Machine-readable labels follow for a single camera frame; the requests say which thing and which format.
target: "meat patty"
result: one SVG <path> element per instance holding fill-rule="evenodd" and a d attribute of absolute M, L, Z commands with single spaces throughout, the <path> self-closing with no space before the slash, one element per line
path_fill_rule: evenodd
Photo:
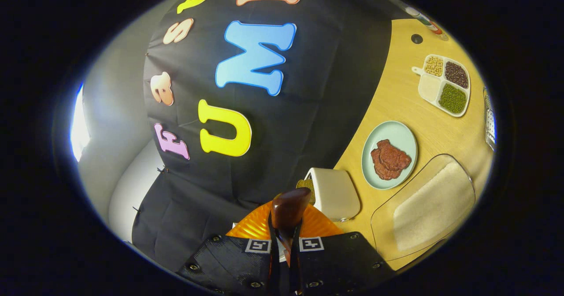
<path fill-rule="evenodd" d="M 374 163 L 374 171 L 376 172 L 378 177 L 380 177 L 380 179 L 383 180 L 391 180 L 398 178 L 399 175 L 401 174 L 401 170 L 393 171 L 387 169 L 386 166 L 384 166 L 383 163 L 380 161 L 380 152 L 381 149 L 379 148 L 373 149 L 372 152 L 370 152 L 370 155 L 372 156 L 372 162 Z"/>
<path fill-rule="evenodd" d="M 390 144 L 389 140 L 381 140 L 376 145 L 380 152 L 380 161 L 391 171 L 403 170 L 411 163 L 411 158 L 403 151 Z"/>

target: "green beans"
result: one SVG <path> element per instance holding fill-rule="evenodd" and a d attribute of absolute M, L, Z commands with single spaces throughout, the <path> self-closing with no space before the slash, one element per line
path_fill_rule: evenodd
<path fill-rule="evenodd" d="M 439 105 L 451 113 L 461 113 L 466 105 L 466 94 L 447 83 L 439 98 Z"/>

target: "black fabric backdrop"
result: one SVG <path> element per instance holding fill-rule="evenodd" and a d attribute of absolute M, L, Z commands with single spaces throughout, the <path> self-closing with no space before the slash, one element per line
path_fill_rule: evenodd
<path fill-rule="evenodd" d="M 143 200 L 133 226 L 133 244 L 163 266 L 178 270 L 203 238 L 225 233 L 258 205 L 290 189 L 309 168 L 332 168 L 352 139 L 375 93 L 387 58 L 392 19 L 409 15 L 387 0 L 253 1 L 206 0 L 176 13 L 178 2 L 163 17 L 151 39 L 143 90 L 151 130 L 186 142 L 190 160 L 163 152 L 169 172 L 161 174 Z M 167 29 L 194 19 L 179 43 L 163 44 Z M 284 73 L 282 90 L 228 83 L 215 85 L 221 61 L 242 53 L 224 40 L 232 21 L 297 26 L 292 47 L 278 51 L 286 62 L 259 70 Z M 157 103 L 150 79 L 166 71 L 175 102 Z M 248 152 L 241 157 L 205 153 L 200 130 L 233 139 L 229 124 L 198 120 L 197 104 L 238 111 L 252 128 Z"/>

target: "white container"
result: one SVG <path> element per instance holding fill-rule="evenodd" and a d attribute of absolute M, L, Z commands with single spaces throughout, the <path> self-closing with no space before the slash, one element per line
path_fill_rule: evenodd
<path fill-rule="evenodd" d="M 427 73 L 425 71 L 425 67 L 427 67 L 427 60 L 429 59 L 429 57 L 438 57 L 440 59 L 443 60 L 443 73 L 440 77 L 437 77 L 435 75 L 431 75 L 430 73 Z M 463 87 L 457 85 L 456 83 L 453 83 L 452 81 L 448 81 L 447 78 L 445 77 L 445 71 L 446 71 L 446 66 L 447 66 L 447 62 L 451 62 L 451 63 L 455 63 L 457 65 L 459 65 L 464 72 L 466 73 L 466 77 L 468 78 L 468 88 L 464 89 Z M 438 107 L 439 109 L 445 111 L 446 113 L 452 115 L 453 117 L 462 117 L 465 113 L 466 113 L 466 109 L 468 108 L 468 103 L 470 103 L 470 74 L 468 74 L 468 71 L 466 69 L 466 67 L 464 67 L 463 64 L 449 59 L 448 57 L 444 57 L 441 55 L 427 55 L 427 57 L 425 57 L 425 63 L 423 64 L 423 69 L 418 68 L 418 67 L 411 67 L 411 71 L 413 71 L 414 73 L 416 73 L 417 75 L 420 75 L 421 78 L 419 79 L 419 95 L 427 102 L 429 102 L 430 104 L 434 105 L 435 107 Z M 437 78 L 441 83 L 438 86 L 438 91 L 437 94 L 435 96 L 435 99 L 428 99 L 424 94 L 422 94 L 422 84 L 423 84 L 423 77 L 433 77 L 433 78 Z M 441 95 L 443 94 L 443 88 L 445 87 L 446 84 L 452 85 L 453 87 L 455 87 L 456 89 L 459 89 L 460 91 L 462 91 L 464 93 L 464 95 L 466 95 L 466 104 L 464 105 L 464 109 L 462 110 L 461 113 L 452 113 L 450 111 L 448 111 L 447 109 L 441 107 L 441 105 L 439 104 L 439 99 L 441 97 Z"/>
<path fill-rule="evenodd" d="M 305 179 L 314 184 L 314 207 L 332 221 L 345 222 L 360 211 L 360 200 L 344 170 L 310 168 Z"/>

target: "white divided tray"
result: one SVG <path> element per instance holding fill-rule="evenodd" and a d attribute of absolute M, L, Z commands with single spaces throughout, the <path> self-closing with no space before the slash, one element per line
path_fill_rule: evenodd
<path fill-rule="evenodd" d="M 427 67 L 427 60 L 429 60 L 430 57 L 438 57 L 440 59 L 443 60 L 443 73 L 440 77 L 437 77 L 435 75 L 431 75 L 430 73 L 427 73 L 425 71 L 425 67 Z M 457 65 L 459 65 L 460 67 L 462 67 L 462 69 L 464 70 L 464 72 L 466 73 L 466 77 L 468 78 L 468 88 L 464 89 L 463 87 L 461 87 L 460 85 L 457 85 L 456 83 L 452 82 L 452 81 L 448 81 L 447 78 L 445 77 L 445 68 L 447 66 L 447 62 L 451 62 L 451 63 L 455 63 Z M 419 79 L 419 95 L 425 99 L 426 101 L 428 101 L 429 103 L 431 103 L 432 105 L 434 105 L 435 107 L 438 107 L 439 109 L 445 111 L 446 113 L 452 115 L 453 117 L 462 117 L 464 115 L 464 113 L 466 113 L 466 109 L 468 108 L 468 103 L 470 102 L 470 75 L 468 74 L 468 71 L 466 69 L 466 67 L 464 67 L 463 64 L 454 61 L 452 59 L 449 59 L 447 57 L 441 56 L 441 55 L 427 55 L 427 57 L 425 57 L 425 63 L 423 64 L 423 69 L 421 68 L 417 68 L 417 67 L 411 67 L 411 71 L 413 71 L 414 73 L 416 73 L 417 75 L 420 75 L 421 78 Z M 437 79 L 437 81 L 439 81 L 439 86 L 437 86 L 437 93 L 436 94 L 432 94 L 432 95 L 425 95 L 423 94 L 423 80 L 425 78 L 435 78 Z M 446 84 L 452 85 L 453 87 L 455 87 L 456 89 L 459 89 L 460 91 L 462 91 L 465 95 L 466 95 L 466 104 L 464 105 L 464 109 L 461 111 L 461 113 L 452 113 L 450 111 L 448 111 L 447 109 L 441 107 L 441 105 L 439 104 L 439 99 L 441 97 L 441 95 L 443 94 L 443 88 L 445 87 Z"/>

